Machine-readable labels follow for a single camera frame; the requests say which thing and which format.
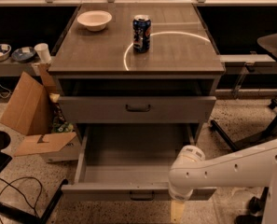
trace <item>paper cup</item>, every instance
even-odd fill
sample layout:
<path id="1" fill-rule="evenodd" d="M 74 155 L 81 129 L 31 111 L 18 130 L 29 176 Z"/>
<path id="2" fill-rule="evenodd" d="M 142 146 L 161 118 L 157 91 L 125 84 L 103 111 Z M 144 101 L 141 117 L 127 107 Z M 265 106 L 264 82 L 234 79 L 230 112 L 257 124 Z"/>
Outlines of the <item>paper cup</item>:
<path id="1" fill-rule="evenodd" d="M 42 63 L 51 63 L 52 59 L 48 51 L 48 44 L 40 43 L 35 46 L 35 51 L 41 59 Z"/>

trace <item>dark blue can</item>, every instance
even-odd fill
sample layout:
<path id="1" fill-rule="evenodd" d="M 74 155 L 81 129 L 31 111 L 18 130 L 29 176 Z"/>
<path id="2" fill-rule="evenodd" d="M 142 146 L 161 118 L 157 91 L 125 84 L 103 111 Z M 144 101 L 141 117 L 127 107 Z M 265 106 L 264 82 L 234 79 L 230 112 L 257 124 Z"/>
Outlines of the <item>dark blue can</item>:
<path id="1" fill-rule="evenodd" d="M 137 15 L 132 22 L 133 28 L 133 49 L 143 53 L 149 50 L 151 21 L 147 15 Z"/>

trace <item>drawer handle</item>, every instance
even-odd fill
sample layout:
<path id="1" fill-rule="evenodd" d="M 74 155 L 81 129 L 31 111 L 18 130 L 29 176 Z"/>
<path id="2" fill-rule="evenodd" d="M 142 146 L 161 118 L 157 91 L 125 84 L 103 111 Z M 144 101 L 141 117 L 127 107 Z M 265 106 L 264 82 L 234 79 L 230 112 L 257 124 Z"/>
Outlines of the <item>drawer handle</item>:
<path id="1" fill-rule="evenodd" d="M 128 112 L 148 112 L 150 110 L 150 105 L 146 107 L 131 107 L 130 105 L 126 105 L 126 110 Z"/>
<path id="2" fill-rule="evenodd" d="M 133 194 L 130 191 L 130 199 L 132 201 L 153 201 L 155 199 L 155 192 L 154 191 L 151 192 L 151 197 L 149 197 L 149 198 L 134 198 L 132 195 Z"/>

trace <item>closed drawer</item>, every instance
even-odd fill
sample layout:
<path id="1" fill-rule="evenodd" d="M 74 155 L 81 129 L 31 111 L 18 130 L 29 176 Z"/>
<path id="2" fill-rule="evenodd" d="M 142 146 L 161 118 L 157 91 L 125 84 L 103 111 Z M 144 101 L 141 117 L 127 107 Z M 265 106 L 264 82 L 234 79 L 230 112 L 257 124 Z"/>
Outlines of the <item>closed drawer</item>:
<path id="1" fill-rule="evenodd" d="M 62 186 L 69 200 L 170 200 L 168 174 L 183 146 L 180 124 L 94 124 L 88 126 L 75 182 Z M 207 200 L 214 189 L 198 189 Z"/>
<path id="2" fill-rule="evenodd" d="M 73 123 L 200 123 L 208 120 L 215 97 L 63 96 L 59 103 Z"/>

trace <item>gray cabinet top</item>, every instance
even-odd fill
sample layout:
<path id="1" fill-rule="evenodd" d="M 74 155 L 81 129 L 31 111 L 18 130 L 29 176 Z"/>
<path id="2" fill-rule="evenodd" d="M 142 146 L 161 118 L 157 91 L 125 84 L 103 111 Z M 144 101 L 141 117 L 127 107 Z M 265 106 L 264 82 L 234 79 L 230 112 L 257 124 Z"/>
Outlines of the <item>gray cabinet top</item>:
<path id="1" fill-rule="evenodd" d="M 84 4 L 89 10 L 108 11 L 113 19 L 101 32 L 90 32 L 76 19 L 49 71 L 71 73 L 222 74 L 220 62 L 201 21 L 188 3 Z M 150 50 L 132 48 L 132 21 L 146 14 L 152 21 Z"/>

